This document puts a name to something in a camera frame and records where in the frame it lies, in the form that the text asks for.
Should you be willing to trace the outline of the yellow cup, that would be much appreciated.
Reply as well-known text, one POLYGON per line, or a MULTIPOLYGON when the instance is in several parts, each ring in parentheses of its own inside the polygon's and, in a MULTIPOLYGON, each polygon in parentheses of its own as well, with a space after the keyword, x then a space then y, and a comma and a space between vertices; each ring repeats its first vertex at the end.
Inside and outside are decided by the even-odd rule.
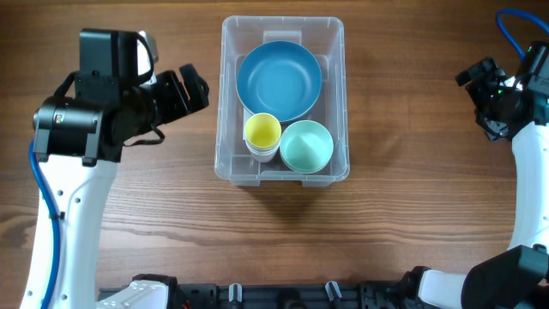
POLYGON ((252 115, 244 126, 246 142, 257 150, 275 147, 281 138, 281 133, 279 120, 274 115, 264 112, 252 115))

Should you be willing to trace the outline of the dark blue bowl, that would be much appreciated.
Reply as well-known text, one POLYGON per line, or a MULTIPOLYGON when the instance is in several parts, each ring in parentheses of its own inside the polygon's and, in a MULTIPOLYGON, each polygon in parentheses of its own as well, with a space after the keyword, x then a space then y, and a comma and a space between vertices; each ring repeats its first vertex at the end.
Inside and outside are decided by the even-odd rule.
POLYGON ((288 123, 304 117, 316 104, 323 73, 316 57, 291 41, 272 41, 245 56, 236 89, 251 114, 268 113, 288 123))

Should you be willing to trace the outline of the clear plastic storage container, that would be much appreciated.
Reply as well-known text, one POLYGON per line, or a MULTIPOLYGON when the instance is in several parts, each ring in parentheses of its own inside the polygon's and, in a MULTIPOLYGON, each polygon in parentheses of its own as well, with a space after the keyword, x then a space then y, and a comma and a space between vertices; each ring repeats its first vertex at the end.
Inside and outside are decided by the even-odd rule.
POLYGON ((350 172, 347 126, 347 80, 344 26, 335 17, 230 16, 222 25, 220 93, 215 144, 216 174, 234 185, 258 186, 267 180, 299 181, 304 186, 327 187, 350 172), (252 158, 244 137, 249 113, 238 98, 237 73, 246 55, 272 41, 291 41, 308 49, 320 63, 323 85, 313 108, 302 118, 325 126, 334 140, 328 165, 317 173, 297 173, 281 159, 280 143, 273 160, 252 158))

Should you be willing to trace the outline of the grey cup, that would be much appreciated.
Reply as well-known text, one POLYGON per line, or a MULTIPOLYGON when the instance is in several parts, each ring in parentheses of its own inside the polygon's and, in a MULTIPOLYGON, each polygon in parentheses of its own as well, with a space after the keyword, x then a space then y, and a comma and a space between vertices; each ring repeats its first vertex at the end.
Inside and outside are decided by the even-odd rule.
POLYGON ((246 146, 250 151, 252 158, 259 162, 269 162, 273 160, 279 149, 278 145, 264 150, 253 148, 250 144, 246 144, 246 146))

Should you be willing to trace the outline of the small mint green bowl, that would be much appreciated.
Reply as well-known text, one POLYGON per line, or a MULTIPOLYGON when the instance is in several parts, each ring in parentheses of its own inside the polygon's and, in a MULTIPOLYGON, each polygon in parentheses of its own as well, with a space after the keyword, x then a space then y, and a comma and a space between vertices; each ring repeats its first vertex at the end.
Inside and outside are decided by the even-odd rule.
POLYGON ((321 171, 328 165, 334 149, 334 140, 328 129, 312 120, 290 124, 281 136, 281 159, 297 173, 321 171))

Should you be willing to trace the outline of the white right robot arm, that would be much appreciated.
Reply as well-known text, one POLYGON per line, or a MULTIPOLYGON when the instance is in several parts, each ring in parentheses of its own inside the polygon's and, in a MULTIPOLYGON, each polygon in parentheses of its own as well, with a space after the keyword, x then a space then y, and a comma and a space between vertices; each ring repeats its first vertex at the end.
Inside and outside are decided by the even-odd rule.
POLYGON ((475 105, 475 121, 492 141, 511 142, 516 213, 507 251, 467 274, 417 267, 391 289, 393 300, 439 308, 546 308, 548 287, 548 58, 526 56, 508 77, 493 58, 459 73, 475 105))

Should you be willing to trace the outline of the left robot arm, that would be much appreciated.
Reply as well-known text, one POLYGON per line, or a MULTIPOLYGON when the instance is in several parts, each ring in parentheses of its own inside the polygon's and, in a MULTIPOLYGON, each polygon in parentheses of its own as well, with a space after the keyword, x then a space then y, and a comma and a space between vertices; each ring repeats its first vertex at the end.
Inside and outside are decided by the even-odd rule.
POLYGON ((126 147, 165 140, 159 127, 208 106, 192 64, 137 76, 69 74, 33 116, 28 156, 39 214, 23 308, 94 308, 100 229, 126 147))

